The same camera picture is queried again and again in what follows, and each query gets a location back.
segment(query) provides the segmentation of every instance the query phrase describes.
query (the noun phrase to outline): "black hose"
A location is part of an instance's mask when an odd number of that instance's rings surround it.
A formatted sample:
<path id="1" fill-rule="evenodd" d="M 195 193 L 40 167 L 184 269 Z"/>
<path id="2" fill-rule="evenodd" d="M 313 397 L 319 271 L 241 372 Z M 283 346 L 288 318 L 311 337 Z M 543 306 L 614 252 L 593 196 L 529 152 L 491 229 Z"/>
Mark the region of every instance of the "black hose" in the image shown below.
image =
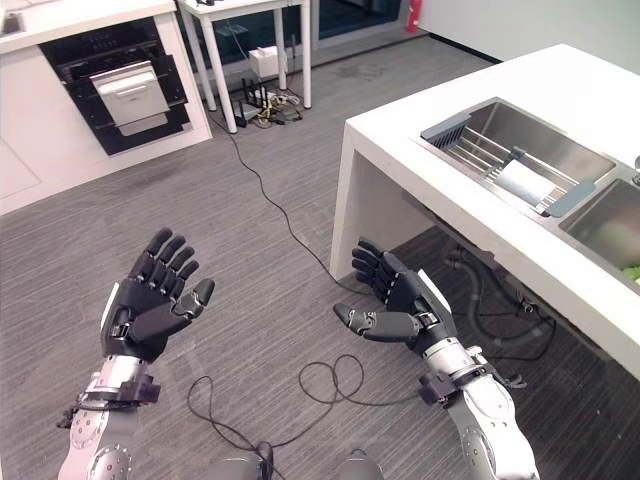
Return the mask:
<path id="1" fill-rule="evenodd" d="M 511 337 L 499 337 L 489 332 L 482 325 L 479 316 L 480 305 L 482 304 L 482 296 L 484 294 L 483 278 L 486 277 L 481 276 L 476 266 L 470 262 L 451 258 L 445 260 L 445 263 L 456 270 L 463 270 L 469 276 L 469 280 L 471 281 L 471 296 L 469 298 L 467 318 L 474 333 L 478 335 L 478 337 L 484 342 L 504 348 L 520 347 L 529 343 L 529 341 L 533 338 L 541 337 L 549 330 L 551 330 L 551 325 L 549 325 L 549 323 L 545 320 L 541 319 L 531 328 L 528 328 L 524 332 L 513 335 Z"/>
<path id="2" fill-rule="evenodd" d="M 467 250 L 454 250 L 450 256 L 457 260 L 471 263 L 475 267 L 476 272 L 479 271 L 483 283 L 485 285 L 488 284 L 493 295 L 499 297 L 504 304 L 513 307 L 516 312 L 522 308 L 520 301 L 504 289 L 491 269 L 473 255 L 470 255 Z"/>

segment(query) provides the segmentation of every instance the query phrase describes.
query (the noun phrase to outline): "robotic arm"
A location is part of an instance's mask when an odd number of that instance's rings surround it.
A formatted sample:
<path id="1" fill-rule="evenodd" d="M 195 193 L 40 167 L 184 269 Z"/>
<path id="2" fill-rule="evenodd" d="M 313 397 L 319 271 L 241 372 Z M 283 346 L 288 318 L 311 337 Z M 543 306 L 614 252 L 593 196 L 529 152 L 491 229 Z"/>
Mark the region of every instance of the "robotic arm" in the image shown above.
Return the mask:
<path id="1" fill-rule="evenodd" d="M 114 285 L 100 326 L 102 369 L 58 424 L 70 429 L 58 480 L 129 478 L 138 407 L 155 403 L 160 393 L 146 367 L 171 335 L 202 313 L 213 294 L 213 280 L 205 279 L 180 297 L 198 268 L 195 261 L 186 263 L 194 250 L 184 244 L 183 236 L 160 230 L 127 278 Z"/>
<path id="2" fill-rule="evenodd" d="M 456 424 L 465 460 L 476 480 L 538 480 L 531 446 L 515 420 L 507 387 L 522 388 L 487 363 L 479 347 L 456 338 L 451 308 L 429 277 L 360 239 L 352 251 L 356 278 L 371 286 L 386 312 L 334 306 L 354 333 L 380 342 L 405 342 L 427 363 L 422 398 L 442 405 Z"/>

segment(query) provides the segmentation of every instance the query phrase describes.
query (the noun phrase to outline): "kitchen counter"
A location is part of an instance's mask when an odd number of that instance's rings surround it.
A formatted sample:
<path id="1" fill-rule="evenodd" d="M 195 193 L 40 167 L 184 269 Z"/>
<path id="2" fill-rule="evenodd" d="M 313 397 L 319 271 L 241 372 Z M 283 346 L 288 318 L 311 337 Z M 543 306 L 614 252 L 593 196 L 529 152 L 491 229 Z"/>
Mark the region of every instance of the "kitchen counter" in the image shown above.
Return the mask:
<path id="1" fill-rule="evenodd" d="M 498 263 L 640 379 L 640 295 L 429 152 L 420 138 L 424 129 L 499 97 L 633 167 L 640 154 L 638 92 L 639 76 L 558 45 L 349 119 L 331 273 L 339 279 L 351 271 L 351 248 L 360 235 L 391 249 L 430 226 L 406 201 L 406 191 L 493 252 Z"/>
<path id="2" fill-rule="evenodd" d="M 171 0 L 56 0 L 36 4 L 20 10 L 24 31 L 0 37 L 0 55 L 175 9 Z"/>

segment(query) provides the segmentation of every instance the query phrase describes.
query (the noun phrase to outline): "red fire extinguisher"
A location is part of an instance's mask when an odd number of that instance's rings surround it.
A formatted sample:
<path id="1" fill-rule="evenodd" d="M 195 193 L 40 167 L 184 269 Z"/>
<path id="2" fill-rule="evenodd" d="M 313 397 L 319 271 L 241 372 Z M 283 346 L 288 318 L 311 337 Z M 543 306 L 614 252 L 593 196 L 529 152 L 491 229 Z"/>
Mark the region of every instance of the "red fire extinguisher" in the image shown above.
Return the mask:
<path id="1" fill-rule="evenodd" d="M 420 7 L 422 7 L 422 0 L 411 0 L 409 4 L 409 23 L 407 23 L 407 32 L 409 33 L 416 33 L 418 30 Z"/>

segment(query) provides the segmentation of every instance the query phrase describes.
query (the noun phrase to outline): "table leg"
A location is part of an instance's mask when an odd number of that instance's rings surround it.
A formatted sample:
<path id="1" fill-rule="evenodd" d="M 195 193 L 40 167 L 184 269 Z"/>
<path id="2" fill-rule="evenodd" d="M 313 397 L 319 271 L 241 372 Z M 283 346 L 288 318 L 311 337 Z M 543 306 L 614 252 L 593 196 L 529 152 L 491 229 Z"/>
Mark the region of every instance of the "table leg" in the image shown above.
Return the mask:
<path id="1" fill-rule="evenodd" d="M 302 78 L 304 80 L 304 106 L 311 108 L 311 2 L 300 5 L 300 30 L 302 33 Z"/>
<path id="2" fill-rule="evenodd" d="M 287 52 L 284 49 L 284 29 L 282 26 L 282 9 L 273 10 L 273 24 L 276 31 L 276 48 L 278 49 L 278 81 L 280 90 L 287 89 Z"/>
<path id="3" fill-rule="evenodd" d="M 187 32 L 187 38 L 189 39 L 189 48 L 191 49 L 194 60 L 196 61 L 196 71 L 200 77 L 204 96 L 207 99 L 207 107 L 213 112 L 216 110 L 216 101 L 213 98 L 213 92 L 211 91 L 211 84 L 209 83 L 209 77 L 207 76 L 207 68 L 204 65 L 200 42 L 198 42 L 198 36 L 196 35 L 194 28 L 193 16 L 182 6 L 182 3 L 178 2 L 178 6 L 180 7 L 180 14 L 182 15 L 184 29 Z"/>
<path id="4" fill-rule="evenodd" d="M 231 107 L 231 99 L 229 98 L 229 91 L 227 90 L 227 82 L 224 79 L 224 70 L 222 70 L 222 61 L 220 60 L 220 52 L 218 51 L 216 37 L 213 33 L 213 25 L 211 24 L 211 20 L 207 17 L 200 18 L 200 25 L 202 26 L 202 32 L 204 33 L 207 50 L 209 51 L 211 67 L 213 68 L 213 73 L 216 77 L 218 95 L 220 95 L 220 103 L 222 104 L 224 118 L 227 120 L 227 128 L 229 129 L 229 133 L 236 133 L 238 131 L 238 127 L 236 127 L 236 119 L 233 117 L 233 108 Z"/>

